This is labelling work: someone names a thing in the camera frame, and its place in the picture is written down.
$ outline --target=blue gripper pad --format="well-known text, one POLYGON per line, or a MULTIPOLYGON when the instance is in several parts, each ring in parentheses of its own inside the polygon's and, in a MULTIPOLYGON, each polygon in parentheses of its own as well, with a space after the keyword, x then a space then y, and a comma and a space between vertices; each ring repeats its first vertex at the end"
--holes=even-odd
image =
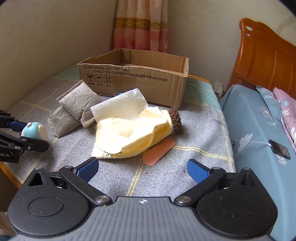
POLYGON ((9 128, 11 128, 13 131, 21 132, 25 127, 27 123, 21 122, 21 121, 14 121, 10 123, 9 128))
POLYGON ((208 171, 204 170, 202 167, 191 160, 187 162, 187 172, 197 184, 210 175, 208 171))
POLYGON ((93 159, 90 163, 77 171, 77 176, 89 182, 99 170, 99 160, 93 159))

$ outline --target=pink curtain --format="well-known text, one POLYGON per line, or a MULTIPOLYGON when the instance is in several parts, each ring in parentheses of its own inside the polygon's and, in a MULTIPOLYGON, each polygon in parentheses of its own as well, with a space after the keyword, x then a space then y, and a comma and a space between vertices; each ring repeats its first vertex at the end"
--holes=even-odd
POLYGON ((168 0, 118 0, 113 49, 167 52, 168 0))

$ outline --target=light blue toy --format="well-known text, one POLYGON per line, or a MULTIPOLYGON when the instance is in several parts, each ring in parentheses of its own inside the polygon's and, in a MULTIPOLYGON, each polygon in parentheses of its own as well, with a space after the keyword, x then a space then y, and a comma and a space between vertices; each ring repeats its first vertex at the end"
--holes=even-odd
POLYGON ((40 140, 48 140, 45 127, 39 122, 29 122, 22 130, 21 136, 40 140))

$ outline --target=gray checkered blanket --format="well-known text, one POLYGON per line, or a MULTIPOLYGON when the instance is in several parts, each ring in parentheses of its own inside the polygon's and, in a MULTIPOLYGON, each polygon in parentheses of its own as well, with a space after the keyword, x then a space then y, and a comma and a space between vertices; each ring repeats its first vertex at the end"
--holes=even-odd
MULTIPOLYGON (((47 122, 60 104, 60 95, 79 81, 76 66, 67 69, 39 86, 11 110, 23 122, 38 121, 48 132, 50 147, 45 153, 26 151, 19 163, 5 163, 23 183, 34 167, 57 171, 66 165, 77 166, 87 160, 95 142, 95 124, 82 126, 56 138, 47 122)), ((146 166, 142 154, 124 159, 99 160, 99 171, 89 182, 112 198, 116 196, 170 196, 175 198, 196 183, 187 174, 187 161, 196 159, 208 166, 219 166, 234 172, 232 147, 227 125, 210 84, 187 79, 179 113, 183 133, 171 134, 176 145, 154 166, 146 166)), ((19 133, 3 129, 14 136, 19 133)))

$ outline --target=wall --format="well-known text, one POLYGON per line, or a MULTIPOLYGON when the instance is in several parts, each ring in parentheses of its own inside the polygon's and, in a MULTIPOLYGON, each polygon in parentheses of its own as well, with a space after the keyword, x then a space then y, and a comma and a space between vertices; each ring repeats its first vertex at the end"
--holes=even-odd
POLYGON ((296 17, 278 0, 170 0, 169 53, 188 57, 190 74, 225 87, 246 17, 296 45, 296 17))
POLYGON ((7 0, 0 6, 0 109, 111 50, 117 0, 7 0))

